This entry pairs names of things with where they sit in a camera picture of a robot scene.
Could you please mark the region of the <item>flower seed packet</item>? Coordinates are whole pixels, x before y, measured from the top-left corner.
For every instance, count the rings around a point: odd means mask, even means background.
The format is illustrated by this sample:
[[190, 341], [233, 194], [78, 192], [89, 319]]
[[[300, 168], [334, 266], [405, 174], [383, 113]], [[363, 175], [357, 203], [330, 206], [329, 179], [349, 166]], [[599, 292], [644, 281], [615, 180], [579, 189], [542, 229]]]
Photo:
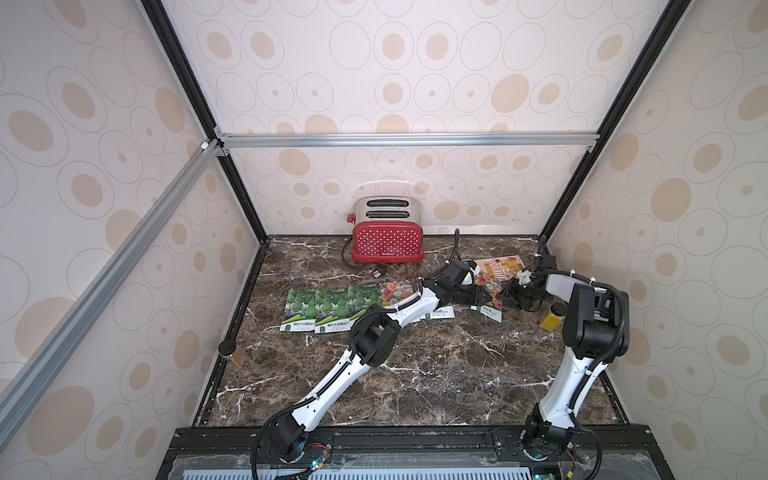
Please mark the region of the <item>flower seed packet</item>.
[[425, 313], [421, 316], [422, 320], [442, 320], [442, 319], [454, 319], [455, 311], [452, 305], [440, 307], [432, 312]]
[[471, 309], [484, 317], [501, 324], [503, 305], [499, 298], [502, 286], [498, 282], [487, 280], [485, 277], [475, 280], [477, 290], [476, 304]]
[[376, 299], [375, 305], [391, 318], [396, 318], [406, 309], [421, 300], [421, 291], [404, 282], [386, 283]]

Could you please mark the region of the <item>orange striped seed packet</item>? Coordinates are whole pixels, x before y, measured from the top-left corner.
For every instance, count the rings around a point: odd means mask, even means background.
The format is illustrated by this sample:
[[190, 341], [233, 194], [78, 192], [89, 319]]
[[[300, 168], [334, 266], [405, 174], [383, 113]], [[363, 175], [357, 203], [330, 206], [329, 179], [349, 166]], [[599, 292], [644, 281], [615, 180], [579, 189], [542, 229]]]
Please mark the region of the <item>orange striped seed packet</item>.
[[490, 281], [497, 283], [507, 282], [525, 269], [518, 255], [478, 259], [476, 264]]

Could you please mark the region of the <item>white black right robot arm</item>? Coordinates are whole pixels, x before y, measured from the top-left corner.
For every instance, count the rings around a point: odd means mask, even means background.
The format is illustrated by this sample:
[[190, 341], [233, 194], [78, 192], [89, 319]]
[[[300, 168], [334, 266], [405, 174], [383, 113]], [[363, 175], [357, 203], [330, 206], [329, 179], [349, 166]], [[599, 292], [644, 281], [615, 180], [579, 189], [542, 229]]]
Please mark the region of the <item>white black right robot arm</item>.
[[565, 353], [547, 394], [526, 418], [521, 448], [533, 461], [565, 453], [577, 433], [593, 435], [578, 412], [597, 377], [630, 345], [629, 295], [575, 271], [557, 268], [556, 257], [538, 239], [530, 267], [518, 272], [502, 290], [505, 306], [533, 312], [546, 300], [565, 305], [561, 323]]

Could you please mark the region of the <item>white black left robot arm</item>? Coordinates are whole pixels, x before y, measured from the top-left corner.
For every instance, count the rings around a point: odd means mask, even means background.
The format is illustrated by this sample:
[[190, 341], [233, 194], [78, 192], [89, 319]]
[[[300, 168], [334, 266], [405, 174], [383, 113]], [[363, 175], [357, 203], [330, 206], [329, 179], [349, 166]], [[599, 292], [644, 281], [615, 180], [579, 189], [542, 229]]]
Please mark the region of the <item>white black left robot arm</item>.
[[485, 290], [475, 284], [477, 265], [461, 259], [459, 244], [460, 231], [455, 230], [450, 256], [440, 268], [419, 280], [413, 295], [388, 307], [367, 307], [352, 325], [348, 347], [333, 368], [302, 400], [264, 422], [251, 450], [254, 479], [258, 477], [261, 449], [267, 451], [275, 446], [286, 463], [301, 458], [309, 433], [358, 378], [385, 363], [405, 327], [451, 303], [479, 305], [487, 300]]

